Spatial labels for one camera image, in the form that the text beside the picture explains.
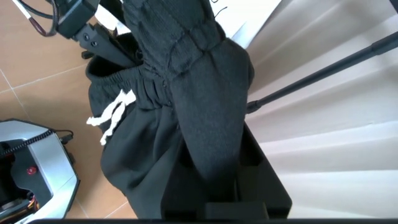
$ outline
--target black pole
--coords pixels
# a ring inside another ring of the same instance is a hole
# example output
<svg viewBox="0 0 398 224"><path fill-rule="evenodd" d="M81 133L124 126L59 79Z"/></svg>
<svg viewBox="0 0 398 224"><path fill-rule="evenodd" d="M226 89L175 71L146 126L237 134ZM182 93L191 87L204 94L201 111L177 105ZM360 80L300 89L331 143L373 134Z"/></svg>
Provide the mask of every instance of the black pole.
<svg viewBox="0 0 398 224"><path fill-rule="evenodd" d="M246 113L253 113L260 109L262 106L282 98L288 94L291 94L301 88L311 85L319 80L327 78L333 74L336 74L344 69L350 68L353 65L361 63L369 58L372 58L376 55L384 54L394 48L398 47L398 32L395 32L375 43L362 49L340 61L333 63L293 84L288 85L287 87L280 89L270 95L256 101L249 102L247 105Z"/></svg>

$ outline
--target brown tile floor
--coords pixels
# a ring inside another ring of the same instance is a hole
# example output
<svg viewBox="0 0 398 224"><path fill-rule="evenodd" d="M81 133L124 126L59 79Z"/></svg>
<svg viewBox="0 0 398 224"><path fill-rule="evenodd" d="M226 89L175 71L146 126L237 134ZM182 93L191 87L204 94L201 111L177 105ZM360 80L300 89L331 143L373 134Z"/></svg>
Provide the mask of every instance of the brown tile floor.
<svg viewBox="0 0 398 224"><path fill-rule="evenodd" d="M26 2L51 11L44 0ZM0 1L0 21L0 120L26 119L75 132L68 149L81 184L67 218L135 218L123 194L101 173L99 129L85 124L91 115L90 83L82 49L59 35L41 37L11 0Z"/></svg>

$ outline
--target paper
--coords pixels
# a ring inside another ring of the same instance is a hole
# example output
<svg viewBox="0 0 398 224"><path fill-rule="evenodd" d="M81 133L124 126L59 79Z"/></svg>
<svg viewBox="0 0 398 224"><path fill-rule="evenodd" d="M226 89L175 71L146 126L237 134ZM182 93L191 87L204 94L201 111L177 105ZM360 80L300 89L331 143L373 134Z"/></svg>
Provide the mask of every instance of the paper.
<svg viewBox="0 0 398 224"><path fill-rule="evenodd" d="M210 0L227 37L247 48L281 0Z"/></svg>

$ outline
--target drawstring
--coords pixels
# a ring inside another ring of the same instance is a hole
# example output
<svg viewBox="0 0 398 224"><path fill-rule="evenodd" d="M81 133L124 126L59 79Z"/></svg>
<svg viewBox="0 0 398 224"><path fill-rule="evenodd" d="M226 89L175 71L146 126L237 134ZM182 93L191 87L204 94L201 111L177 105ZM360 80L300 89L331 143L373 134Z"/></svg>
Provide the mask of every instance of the drawstring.
<svg viewBox="0 0 398 224"><path fill-rule="evenodd" d="M118 97L116 97L116 99L105 108L99 118L90 117L87 119L86 123L92 126L98 126L107 122L109 119L111 120L111 126L104 132L100 140L102 146L106 144L106 138L108 136L112 136L113 131L121 120L126 107L135 102L135 100L136 96L132 90L130 90L127 94L121 90Z"/></svg>

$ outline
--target garment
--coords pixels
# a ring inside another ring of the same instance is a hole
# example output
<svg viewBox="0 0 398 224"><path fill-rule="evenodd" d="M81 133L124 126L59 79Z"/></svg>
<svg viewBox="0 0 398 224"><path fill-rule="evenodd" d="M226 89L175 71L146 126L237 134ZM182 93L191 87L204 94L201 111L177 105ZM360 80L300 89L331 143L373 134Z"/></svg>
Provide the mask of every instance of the garment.
<svg viewBox="0 0 398 224"><path fill-rule="evenodd" d="M161 218L183 139L209 194L223 200L233 188L254 76L247 52L225 37L208 0L126 0L123 9L143 64L122 69L95 57L86 71L95 117L121 90L136 96L107 138L104 175L139 218Z"/></svg>

